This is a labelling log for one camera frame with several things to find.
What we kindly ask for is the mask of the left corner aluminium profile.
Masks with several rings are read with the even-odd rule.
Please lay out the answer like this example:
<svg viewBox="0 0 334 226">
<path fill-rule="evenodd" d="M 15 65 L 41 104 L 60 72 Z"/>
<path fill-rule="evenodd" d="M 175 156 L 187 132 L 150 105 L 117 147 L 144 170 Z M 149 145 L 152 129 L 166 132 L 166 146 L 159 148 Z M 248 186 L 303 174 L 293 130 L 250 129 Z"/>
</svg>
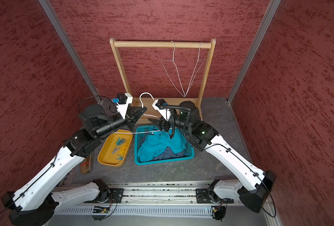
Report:
<svg viewBox="0 0 334 226">
<path fill-rule="evenodd" d="M 97 102 L 100 103 L 101 99 L 98 97 L 100 95 L 99 91 L 97 90 L 94 82 L 92 81 L 89 73 L 87 72 L 86 67 L 84 66 L 81 58 L 79 57 L 76 49 L 74 48 L 71 40 L 69 39 L 65 29 L 63 28 L 59 18 L 57 17 L 55 10 L 53 9 L 50 1 L 48 0 L 38 0 L 40 3 L 43 11 L 45 12 L 46 16 L 48 17 L 49 21 L 51 22 L 52 26 L 54 27 L 55 31 L 57 32 L 59 38 L 61 39 L 64 47 L 68 51 L 70 57 L 72 58 L 75 66 L 79 70 L 80 74 L 82 75 L 85 83 L 87 84 L 88 88 L 90 89 L 91 93 L 95 96 Z"/>
</svg>

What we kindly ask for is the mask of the right corner aluminium profile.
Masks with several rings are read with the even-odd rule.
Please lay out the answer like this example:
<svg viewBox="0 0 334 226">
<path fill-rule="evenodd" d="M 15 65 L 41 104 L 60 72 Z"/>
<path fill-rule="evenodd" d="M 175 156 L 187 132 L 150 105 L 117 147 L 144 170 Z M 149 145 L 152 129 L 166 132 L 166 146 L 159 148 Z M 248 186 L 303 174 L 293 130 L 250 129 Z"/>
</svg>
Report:
<svg viewBox="0 0 334 226">
<path fill-rule="evenodd" d="M 262 21 L 259 25 L 259 28 L 255 34 L 255 37 L 253 39 L 253 42 L 249 48 L 249 51 L 246 55 L 246 58 L 245 58 L 245 61 L 244 63 L 242 64 L 241 66 L 241 69 L 239 71 L 239 74 L 236 78 L 236 81 L 234 82 L 233 86 L 232 86 L 232 89 L 228 95 L 228 98 L 227 98 L 227 103 L 229 105 L 232 104 L 233 102 L 233 99 L 235 97 L 235 95 L 237 94 L 237 91 L 249 69 L 249 66 L 252 62 L 252 60 L 254 59 L 254 56 L 270 26 L 270 23 L 279 7 L 281 3 L 281 0 L 271 0 L 268 7 L 267 7 L 267 10 L 262 18 Z"/>
</svg>

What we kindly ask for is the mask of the corner aluminium profile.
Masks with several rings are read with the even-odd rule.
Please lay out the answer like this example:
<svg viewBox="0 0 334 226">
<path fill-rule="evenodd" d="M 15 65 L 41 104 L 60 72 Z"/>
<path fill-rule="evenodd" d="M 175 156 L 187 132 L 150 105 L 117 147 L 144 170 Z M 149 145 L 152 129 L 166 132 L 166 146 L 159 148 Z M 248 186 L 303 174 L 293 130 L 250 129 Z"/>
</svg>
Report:
<svg viewBox="0 0 334 226">
<path fill-rule="evenodd" d="M 252 60 L 254 59 L 254 56 L 270 26 L 270 23 L 279 7 L 281 3 L 281 0 L 271 0 L 268 7 L 267 7 L 267 10 L 262 18 L 262 21 L 259 25 L 259 28 L 255 34 L 255 37 L 253 39 L 253 42 L 249 48 L 249 51 L 246 55 L 246 58 L 245 58 L 245 61 L 244 63 L 242 64 L 241 66 L 241 69 L 239 71 L 239 74 L 236 78 L 236 81 L 234 82 L 233 86 L 232 86 L 232 89 L 228 95 L 228 98 L 227 98 L 227 103 L 229 105 L 232 104 L 233 102 L 233 99 L 235 97 L 235 95 L 237 94 L 237 91 L 249 69 L 249 66 L 252 62 Z"/>
<path fill-rule="evenodd" d="M 52 26 L 54 27 L 55 31 L 57 32 L 59 38 L 61 39 L 64 47 L 68 51 L 70 57 L 72 58 L 75 66 L 79 70 L 80 74 L 82 75 L 85 83 L 87 84 L 88 88 L 90 89 L 91 93 L 95 96 L 97 102 L 100 103 L 101 99 L 98 97 L 100 95 L 99 91 L 97 90 L 94 82 L 92 81 L 89 73 L 87 72 L 86 67 L 84 66 L 81 58 L 79 57 L 76 49 L 74 48 L 71 40 L 69 39 L 65 29 L 63 28 L 59 18 L 57 17 L 55 10 L 53 9 L 50 1 L 48 0 L 38 0 L 40 3 L 43 11 L 45 12 L 46 16 L 48 17 L 49 21 L 51 22 Z"/>
</svg>

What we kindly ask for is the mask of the yellow tray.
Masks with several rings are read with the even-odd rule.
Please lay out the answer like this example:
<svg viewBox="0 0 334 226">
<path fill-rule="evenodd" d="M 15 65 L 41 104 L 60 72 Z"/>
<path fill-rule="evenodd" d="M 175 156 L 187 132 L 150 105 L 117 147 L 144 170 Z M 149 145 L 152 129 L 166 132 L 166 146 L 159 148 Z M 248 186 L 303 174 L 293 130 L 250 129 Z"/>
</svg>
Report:
<svg viewBox="0 0 334 226">
<path fill-rule="evenodd" d="M 119 137 L 124 138 L 126 142 L 120 146 L 117 146 L 116 142 Z M 131 147 L 132 139 L 133 139 L 132 132 L 127 131 L 127 130 L 118 130 L 117 132 L 110 134 L 106 138 L 104 145 L 102 146 L 102 149 L 98 154 L 98 157 L 97 157 L 98 162 L 106 166 L 112 166 L 112 167 L 122 166 L 126 160 L 128 151 Z M 112 154 L 112 151 L 115 147 L 121 148 L 124 144 L 127 144 L 127 147 L 125 149 L 126 150 L 125 154 L 122 154 L 122 155 L 120 154 L 121 149 L 117 151 L 115 154 Z M 124 159 L 122 161 L 116 160 L 116 158 L 118 158 L 118 155 L 122 156 Z"/>
</svg>

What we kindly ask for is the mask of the aluminium rail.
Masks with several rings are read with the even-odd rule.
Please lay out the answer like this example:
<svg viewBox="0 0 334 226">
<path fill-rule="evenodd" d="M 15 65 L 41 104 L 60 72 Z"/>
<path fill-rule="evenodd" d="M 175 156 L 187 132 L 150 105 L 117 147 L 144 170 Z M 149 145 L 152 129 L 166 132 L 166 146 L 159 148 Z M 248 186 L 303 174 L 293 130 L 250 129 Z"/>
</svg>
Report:
<svg viewBox="0 0 334 226">
<path fill-rule="evenodd" d="M 198 204 L 195 193 L 195 189 L 208 189 L 210 184 L 212 181 L 110 184 L 109 188 L 124 189 L 121 203 L 83 202 L 57 214 L 91 216 L 94 220 L 109 216 L 210 218 L 220 205 Z"/>
</svg>

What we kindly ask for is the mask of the teal plastic basket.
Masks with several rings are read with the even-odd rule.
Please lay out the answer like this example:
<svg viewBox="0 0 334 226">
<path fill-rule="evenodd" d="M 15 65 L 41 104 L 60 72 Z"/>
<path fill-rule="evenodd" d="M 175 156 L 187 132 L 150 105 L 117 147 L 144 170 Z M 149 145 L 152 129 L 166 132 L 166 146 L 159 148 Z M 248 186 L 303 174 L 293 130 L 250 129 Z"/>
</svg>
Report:
<svg viewBox="0 0 334 226">
<path fill-rule="evenodd" d="M 135 163 L 150 165 L 190 160 L 195 157 L 194 148 L 179 130 L 171 139 L 169 134 L 157 130 L 156 126 L 140 126 L 136 129 Z"/>
</svg>

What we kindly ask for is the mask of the white wire hanger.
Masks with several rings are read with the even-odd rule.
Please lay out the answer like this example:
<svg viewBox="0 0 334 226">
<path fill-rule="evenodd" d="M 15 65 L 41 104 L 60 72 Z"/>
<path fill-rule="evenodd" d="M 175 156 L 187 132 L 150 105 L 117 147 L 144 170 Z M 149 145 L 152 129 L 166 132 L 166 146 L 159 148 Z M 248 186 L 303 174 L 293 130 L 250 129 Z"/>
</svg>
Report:
<svg viewBox="0 0 334 226">
<path fill-rule="evenodd" d="M 192 72 L 192 75 L 191 75 L 191 78 L 190 78 L 190 81 L 189 81 L 189 84 L 188 84 L 188 88 L 187 88 L 187 91 L 185 93 L 185 97 L 187 97 L 187 95 L 189 94 L 191 88 L 192 88 L 192 85 L 193 85 L 193 82 L 195 80 L 195 77 L 197 75 L 197 73 L 199 72 L 200 68 L 202 65 L 200 65 L 198 67 L 198 64 L 200 62 L 200 55 L 201 55 L 201 46 L 202 46 L 202 42 L 200 42 L 200 45 L 199 45 L 199 48 L 198 48 L 198 55 L 197 55 L 197 60 L 196 60 L 196 63 L 195 63 L 195 66 L 194 66 L 194 69 L 193 69 L 193 72 Z"/>
<path fill-rule="evenodd" d="M 143 104 L 142 101 L 141 101 L 141 97 L 142 97 L 143 95 L 145 95 L 145 94 L 146 94 L 146 95 L 149 95 L 153 100 L 155 100 L 151 93 L 149 93 L 149 92 L 144 92 L 144 93 L 142 93 L 142 94 L 140 95 L 140 102 L 141 102 L 141 105 L 142 105 L 142 106 L 135 106 L 135 107 L 145 107 L 144 104 Z M 146 113 L 144 113 L 143 116 L 150 116 L 150 117 L 152 117 L 152 118 L 156 118 L 156 116 L 154 116 L 154 115 L 147 115 Z M 120 128 L 121 128 L 121 127 L 124 127 L 124 126 L 127 126 L 127 125 L 126 125 L 126 120 L 123 119 L 122 116 L 121 116 L 121 120 L 120 120 L 120 121 L 121 121 Z"/>
<path fill-rule="evenodd" d="M 174 87 L 174 89 L 182 96 L 182 97 L 186 97 L 186 92 L 183 88 L 182 85 L 182 81 L 181 81 L 181 77 L 180 77 L 180 73 L 178 70 L 178 67 L 175 63 L 175 50 L 176 50 L 176 45 L 174 41 L 171 41 L 171 43 L 173 44 L 173 50 L 172 50 L 172 58 L 170 59 L 161 59 L 161 65 L 164 69 L 164 72 L 167 76 L 167 78 L 169 79 L 169 81 L 171 82 L 172 86 Z M 177 78 L 178 83 L 175 84 L 175 80 L 172 78 L 172 76 L 175 75 Z"/>
</svg>

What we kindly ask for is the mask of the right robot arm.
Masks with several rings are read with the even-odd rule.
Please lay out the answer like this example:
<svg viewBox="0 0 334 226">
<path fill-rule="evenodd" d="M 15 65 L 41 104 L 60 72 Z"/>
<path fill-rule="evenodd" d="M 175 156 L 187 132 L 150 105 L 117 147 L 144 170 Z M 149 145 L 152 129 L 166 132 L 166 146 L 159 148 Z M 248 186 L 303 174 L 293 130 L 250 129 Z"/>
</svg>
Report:
<svg viewBox="0 0 334 226">
<path fill-rule="evenodd" d="M 189 144 L 213 155 L 237 177 L 233 186 L 214 181 L 210 186 L 211 199 L 239 200 L 249 210 L 260 213 L 276 180 L 273 172 L 263 171 L 235 151 L 215 128 L 201 119 L 193 102 L 169 105 L 164 99 L 157 99 L 152 107 L 161 114 L 158 120 L 150 119 L 159 130 L 179 130 Z"/>
</svg>

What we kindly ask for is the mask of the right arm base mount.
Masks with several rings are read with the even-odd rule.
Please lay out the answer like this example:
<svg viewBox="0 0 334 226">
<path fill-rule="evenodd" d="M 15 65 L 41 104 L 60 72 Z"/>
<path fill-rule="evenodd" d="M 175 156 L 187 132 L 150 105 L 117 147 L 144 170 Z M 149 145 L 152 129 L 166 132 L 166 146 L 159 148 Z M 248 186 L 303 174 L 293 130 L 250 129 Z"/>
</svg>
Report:
<svg viewBox="0 0 334 226">
<path fill-rule="evenodd" d="M 197 188 L 195 189 L 196 193 L 196 201 L 198 204 L 232 204 L 234 203 L 233 199 L 225 198 L 221 199 L 219 198 L 215 193 L 208 189 L 204 188 Z"/>
</svg>

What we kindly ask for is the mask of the grey-blue t-shirt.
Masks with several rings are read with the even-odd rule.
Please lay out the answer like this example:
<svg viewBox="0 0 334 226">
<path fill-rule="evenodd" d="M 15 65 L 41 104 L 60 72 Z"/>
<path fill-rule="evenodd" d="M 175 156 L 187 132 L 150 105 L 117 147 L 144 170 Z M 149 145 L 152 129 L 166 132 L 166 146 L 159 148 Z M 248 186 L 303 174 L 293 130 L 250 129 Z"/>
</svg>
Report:
<svg viewBox="0 0 334 226">
<path fill-rule="evenodd" d="M 185 157 L 185 149 L 179 153 L 174 153 L 170 147 L 167 147 L 166 150 L 161 153 L 159 156 L 153 157 L 153 161 L 168 160 L 175 158 Z"/>
</svg>

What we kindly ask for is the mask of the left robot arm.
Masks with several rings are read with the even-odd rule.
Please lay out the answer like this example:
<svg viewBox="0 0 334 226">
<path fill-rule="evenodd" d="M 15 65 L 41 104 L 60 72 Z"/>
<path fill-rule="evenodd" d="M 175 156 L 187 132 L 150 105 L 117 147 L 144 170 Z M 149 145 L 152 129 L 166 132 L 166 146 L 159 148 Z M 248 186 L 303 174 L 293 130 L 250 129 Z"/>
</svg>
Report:
<svg viewBox="0 0 334 226">
<path fill-rule="evenodd" d="M 146 107 L 119 105 L 122 112 L 111 117 L 100 104 L 89 105 L 79 113 L 83 127 L 70 136 L 56 156 L 25 186 L 2 197 L 4 206 L 11 210 L 9 218 L 14 226 L 41 226 L 59 211 L 95 200 L 111 201 L 109 187 L 101 180 L 61 193 L 52 190 L 79 163 L 99 147 L 110 134 L 127 126 L 133 129 Z"/>
</svg>

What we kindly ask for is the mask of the brown transparent case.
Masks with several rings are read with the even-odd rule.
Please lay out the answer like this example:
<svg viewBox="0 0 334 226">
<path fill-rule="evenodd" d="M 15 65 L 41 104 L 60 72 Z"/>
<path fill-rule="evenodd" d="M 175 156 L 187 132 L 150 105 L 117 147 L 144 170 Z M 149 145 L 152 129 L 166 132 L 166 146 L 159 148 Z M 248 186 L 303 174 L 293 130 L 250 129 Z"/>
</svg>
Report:
<svg viewBox="0 0 334 226">
<path fill-rule="evenodd" d="M 91 172 L 93 166 L 93 153 L 90 154 L 80 165 L 80 173 L 88 174 Z"/>
</svg>

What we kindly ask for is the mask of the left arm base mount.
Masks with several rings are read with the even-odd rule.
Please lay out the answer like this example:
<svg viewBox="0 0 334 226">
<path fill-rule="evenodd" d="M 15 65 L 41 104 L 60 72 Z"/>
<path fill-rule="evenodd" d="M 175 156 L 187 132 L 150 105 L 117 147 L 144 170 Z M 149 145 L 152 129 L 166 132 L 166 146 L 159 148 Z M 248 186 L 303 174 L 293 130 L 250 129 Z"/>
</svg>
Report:
<svg viewBox="0 0 334 226">
<path fill-rule="evenodd" d="M 123 188 L 104 189 L 98 194 L 96 201 L 98 203 L 106 203 L 112 201 L 115 201 L 116 203 L 121 203 L 123 193 L 124 193 Z"/>
</svg>

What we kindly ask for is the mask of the teal t-shirt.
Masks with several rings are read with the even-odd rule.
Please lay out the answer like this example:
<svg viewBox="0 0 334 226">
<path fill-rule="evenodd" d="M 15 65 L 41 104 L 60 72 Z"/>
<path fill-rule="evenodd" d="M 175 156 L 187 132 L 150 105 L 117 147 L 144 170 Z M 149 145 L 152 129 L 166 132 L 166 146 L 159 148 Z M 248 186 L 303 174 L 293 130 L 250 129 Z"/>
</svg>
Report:
<svg viewBox="0 0 334 226">
<path fill-rule="evenodd" d="M 170 147 L 174 153 L 179 153 L 187 149 L 187 140 L 182 133 L 176 129 L 173 137 L 172 130 L 164 132 L 158 130 L 154 125 L 138 127 L 137 159 L 140 163 L 152 162 L 153 157 L 159 156 L 167 147 Z"/>
</svg>

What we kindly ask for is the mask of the wooden clothes rack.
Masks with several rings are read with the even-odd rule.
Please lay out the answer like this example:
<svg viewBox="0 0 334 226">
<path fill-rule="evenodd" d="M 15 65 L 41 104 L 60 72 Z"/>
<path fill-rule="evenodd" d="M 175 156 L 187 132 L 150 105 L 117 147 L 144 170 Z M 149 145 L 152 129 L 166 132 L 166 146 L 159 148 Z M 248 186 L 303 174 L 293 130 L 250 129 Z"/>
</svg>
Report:
<svg viewBox="0 0 334 226">
<path fill-rule="evenodd" d="M 175 63 L 178 67 L 185 92 L 197 60 L 200 42 L 175 41 Z M 172 58 L 173 44 L 171 41 L 145 40 L 116 40 L 110 38 L 110 46 L 116 60 L 118 71 L 126 93 L 132 95 L 131 106 L 142 106 L 140 95 L 144 92 L 152 94 L 154 99 L 164 99 L 169 104 L 178 105 L 183 101 L 192 101 L 201 109 L 210 66 L 215 50 L 216 39 L 202 42 L 200 65 L 192 88 L 187 97 L 182 97 L 172 86 L 161 65 L 161 59 Z M 161 115 L 153 109 L 154 100 L 149 95 L 143 95 L 141 101 L 147 107 L 147 115 L 154 115 L 158 119 Z M 142 116 L 138 123 L 149 124 L 150 116 Z"/>
</svg>

